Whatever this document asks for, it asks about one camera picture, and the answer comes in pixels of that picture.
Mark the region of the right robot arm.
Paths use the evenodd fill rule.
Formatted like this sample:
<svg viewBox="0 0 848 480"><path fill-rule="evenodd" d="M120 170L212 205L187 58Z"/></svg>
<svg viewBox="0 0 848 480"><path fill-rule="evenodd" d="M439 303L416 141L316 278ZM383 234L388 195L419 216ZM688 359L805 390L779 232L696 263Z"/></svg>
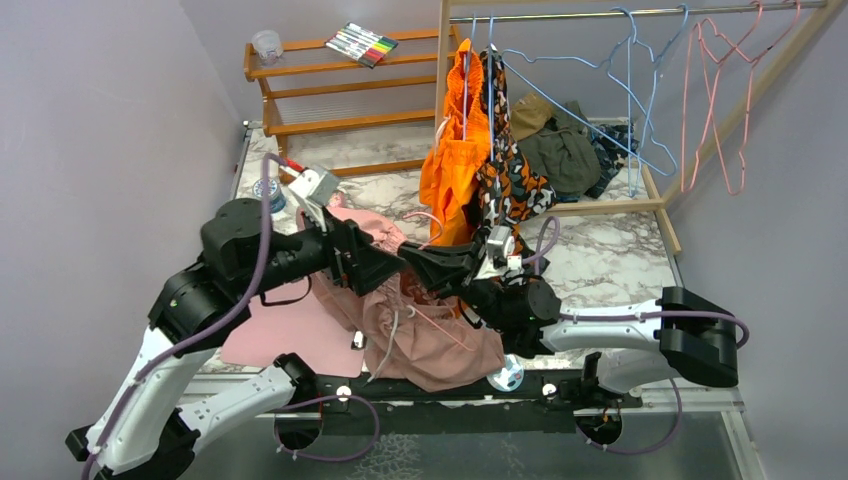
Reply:
<svg viewBox="0 0 848 480"><path fill-rule="evenodd" d="M738 351L749 330L730 311L684 287L665 287L658 299L628 306L575 309L539 276L501 284L484 271L481 246L405 242L398 255L429 293L456 298L468 324L497 332L508 354L533 359L596 350L576 383L589 406L666 379L711 388L739 383Z"/></svg>

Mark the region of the pink shorts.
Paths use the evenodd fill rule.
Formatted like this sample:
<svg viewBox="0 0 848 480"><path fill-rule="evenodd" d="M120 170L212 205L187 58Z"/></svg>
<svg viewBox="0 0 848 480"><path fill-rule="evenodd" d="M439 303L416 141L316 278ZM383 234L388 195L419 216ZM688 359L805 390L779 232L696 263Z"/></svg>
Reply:
<svg viewBox="0 0 848 480"><path fill-rule="evenodd" d="M408 264L362 296L323 273L311 278L321 307L345 330L364 334L364 364L373 379L404 379L437 392L505 366L499 334L469 325L457 301L428 293Z"/></svg>

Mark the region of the wooden shelf rack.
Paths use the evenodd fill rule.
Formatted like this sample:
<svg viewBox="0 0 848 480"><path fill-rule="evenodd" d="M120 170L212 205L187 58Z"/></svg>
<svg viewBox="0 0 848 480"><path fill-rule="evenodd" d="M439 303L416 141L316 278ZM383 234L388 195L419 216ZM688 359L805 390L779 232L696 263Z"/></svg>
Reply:
<svg viewBox="0 0 848 480"><path fill-rule="evenodd" d="M324 40L283 44L263 66L244 50L243 72L262 96L264 135L301 164L309 148L330 148L322 165L340 177L419 169L440 107L445 75L460 44L456 27L391 34L399 42L375 68L358 65Z"/></svg>

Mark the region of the pink clipboard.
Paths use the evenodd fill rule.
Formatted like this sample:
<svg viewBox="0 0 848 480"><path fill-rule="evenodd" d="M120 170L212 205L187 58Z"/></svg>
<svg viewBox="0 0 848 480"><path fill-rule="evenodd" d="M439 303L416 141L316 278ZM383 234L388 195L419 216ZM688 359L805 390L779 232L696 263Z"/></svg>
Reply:
<svg viewBox="0 0 848 480"><path fill-rule="evenodd" d="M295 353L317 374L354 378L363 352L318 302L308 282L285 284L250 300L250 318L234 329L204 366L207 373L257 373L280 355Z"/></svg>

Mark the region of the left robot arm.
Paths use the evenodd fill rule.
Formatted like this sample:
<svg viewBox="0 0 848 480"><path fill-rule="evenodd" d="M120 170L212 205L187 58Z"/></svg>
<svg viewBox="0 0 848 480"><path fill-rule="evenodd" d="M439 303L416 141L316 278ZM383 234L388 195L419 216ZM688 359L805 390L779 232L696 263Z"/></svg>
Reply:
<svg viewBox="0 0 848 480"><path fill-rule="evenodd" d="M365 294L403 267L357 224L325 208L305 229L285 235L273 229L267 202L235 199L200 235L198 259L170 277L155 300L140 350L111 404L95 423L67 436L86 479L176 479L210 443L249 419L316 405L315 372L294 353L215 396L189 405L180 398L250 318L252 299L315 273Z"/></svg>

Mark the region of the tan folded garment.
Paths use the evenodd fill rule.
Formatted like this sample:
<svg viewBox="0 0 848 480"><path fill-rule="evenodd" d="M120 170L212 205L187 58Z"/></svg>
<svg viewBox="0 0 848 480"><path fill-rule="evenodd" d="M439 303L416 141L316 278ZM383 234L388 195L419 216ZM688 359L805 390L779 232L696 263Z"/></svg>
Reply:
<svg viewBox="0 0 848 480"><path fill-rule="evenodd" d="M541 130L554 114L552 103L537 93L528 93L511 106L510 126L520 141Z"/></svg>

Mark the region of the marker pen set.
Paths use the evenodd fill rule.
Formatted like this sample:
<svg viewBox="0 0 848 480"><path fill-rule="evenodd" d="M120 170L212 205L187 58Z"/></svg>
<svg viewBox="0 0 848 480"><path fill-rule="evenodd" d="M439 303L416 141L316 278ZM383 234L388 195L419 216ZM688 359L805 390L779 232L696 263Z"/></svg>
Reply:
<svg viewBox="0 0 848 480"><path fill-rule="evenodd" d="M395 50L398 44L394 39L348 22L327 39L324 46L360 66L373 69Z"/></svg>

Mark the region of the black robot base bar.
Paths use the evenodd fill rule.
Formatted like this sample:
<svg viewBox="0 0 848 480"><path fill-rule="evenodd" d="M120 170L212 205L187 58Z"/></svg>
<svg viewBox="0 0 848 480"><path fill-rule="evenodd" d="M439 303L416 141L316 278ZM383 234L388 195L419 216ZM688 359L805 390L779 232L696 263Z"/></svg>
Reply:
<svg viewBox="0 0 848 480"><path fill-rule="evenodd" d="M274 408L284 432L382 434L573 433L575 415L617 414L641 406L630 394L603 392L580 370L529 370L512 391L487 380L428 393L407 380L317 375Z"/></svg>

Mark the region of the metal hanging rod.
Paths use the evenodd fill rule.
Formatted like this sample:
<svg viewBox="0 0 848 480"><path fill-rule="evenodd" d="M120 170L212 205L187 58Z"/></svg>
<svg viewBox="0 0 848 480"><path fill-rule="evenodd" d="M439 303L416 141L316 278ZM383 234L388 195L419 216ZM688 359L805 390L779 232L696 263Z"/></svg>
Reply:
<svg viewBox="0 0 848 480"><path fill-rule="evenodd" d="M515 15L471 15L465 17L451 17L451 24L471 24L477 22L494 23L516 23L516 22L534 22L534 21L555 21L555 20L578 20L578 19L606 19L625 17L630 14L632 17L670 17L670 16L702 16L713 14L735 14L735 13L764 13L769 11L784 11L797 9L819 9L834 4L834 1L782 1L782 2L763 2L755 1L748 5L729 5L717 7L683 7L674 8L645 8L645 9L629 9L625 7L615 7L607 11L597 12L573 12L573 13L550 13L550 14L515 14Z"/></svg>

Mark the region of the camouflage orange black shorts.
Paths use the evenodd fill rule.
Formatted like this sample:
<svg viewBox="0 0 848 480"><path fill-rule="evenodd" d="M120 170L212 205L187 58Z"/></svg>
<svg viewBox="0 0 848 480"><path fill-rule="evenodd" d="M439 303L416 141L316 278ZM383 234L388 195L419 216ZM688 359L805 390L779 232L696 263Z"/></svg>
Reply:
<svg viewBox="0 0 848 480"><path fill-rule="evenodd" d="M491 46L494 94L494 158L478 169L477 231L488 234L496 225L508 225L516 242L516 253L528 259L535 251L520 234L520 224L548 211L556 200L549 180L533 171L522 154L510 126L511 108L502 55Z"/></svg>

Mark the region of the clear plastic toy package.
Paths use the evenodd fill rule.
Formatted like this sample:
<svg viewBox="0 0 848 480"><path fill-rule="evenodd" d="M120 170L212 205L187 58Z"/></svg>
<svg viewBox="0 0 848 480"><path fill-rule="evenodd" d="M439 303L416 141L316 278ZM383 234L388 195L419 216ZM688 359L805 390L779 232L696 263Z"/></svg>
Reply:
<svg viewBox="0 0 848 480"><path fill-rule="evenodd" d="M508 354L504 357L504 366L486 376L488 383L499 392L514 392L524 380L524 367L518 357Z"/></svg>

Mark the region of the clear plastic cup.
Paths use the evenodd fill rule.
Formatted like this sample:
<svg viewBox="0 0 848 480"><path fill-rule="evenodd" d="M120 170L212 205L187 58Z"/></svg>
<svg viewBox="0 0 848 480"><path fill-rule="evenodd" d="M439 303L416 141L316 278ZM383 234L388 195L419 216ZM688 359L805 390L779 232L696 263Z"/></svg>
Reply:
<svg viewBox="0 0 848 480"><path fill-rule="evenodd" d="M284 54L281 38L275 30L256 32L251 43L263 66L276 64Z"/></svg>

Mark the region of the blue hanger holding shorts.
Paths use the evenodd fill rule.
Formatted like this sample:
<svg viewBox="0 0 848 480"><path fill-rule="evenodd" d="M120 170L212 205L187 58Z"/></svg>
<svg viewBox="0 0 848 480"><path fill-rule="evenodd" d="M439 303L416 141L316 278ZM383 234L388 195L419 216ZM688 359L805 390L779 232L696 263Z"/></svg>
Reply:
<svg viewBox="0 0 848 480"><path fill-rule="evenodd" d="M463 79L463 88L462 88L462 139L464 141L467 140L468 137L468 126L469 123L469 115L472 111L472 100L471 93L469 91L469 82L470 82L470 70L471 70L471 60L472 55L474 53L473 49L473 39L476 35L476 28L478 24L478 16L476 13L472 15L472 27L471 34L467 39L467 47L463 50L461 55L462 57L462 79ZM495 134L493 133L493 128L495 126L494 122L494 94L493 94L493 85L491 74L493 73L493 54L490 52L491 46L487 47L487 50L484 51L485 58L481 60L483 77L480 81L480 93L478 95L479 100L479 108L478 110L482 113L487 114L487 135L488 135L488 147L489 152L486 156L486 161L491 163L494 158L494 147L495 147Z"/></svg>

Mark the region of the olive green garment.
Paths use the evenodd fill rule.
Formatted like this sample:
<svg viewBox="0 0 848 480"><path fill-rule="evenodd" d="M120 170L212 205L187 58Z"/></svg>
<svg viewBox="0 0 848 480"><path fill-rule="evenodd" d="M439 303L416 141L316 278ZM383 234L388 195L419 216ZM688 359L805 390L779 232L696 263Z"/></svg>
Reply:
<svg viewBox="0 0 848 480"><path fill-rule="evenodd" d="M578 201L600 177L587 127L556 106L544 127L518 145L533 171L549 180L560 202Z"/></svg>

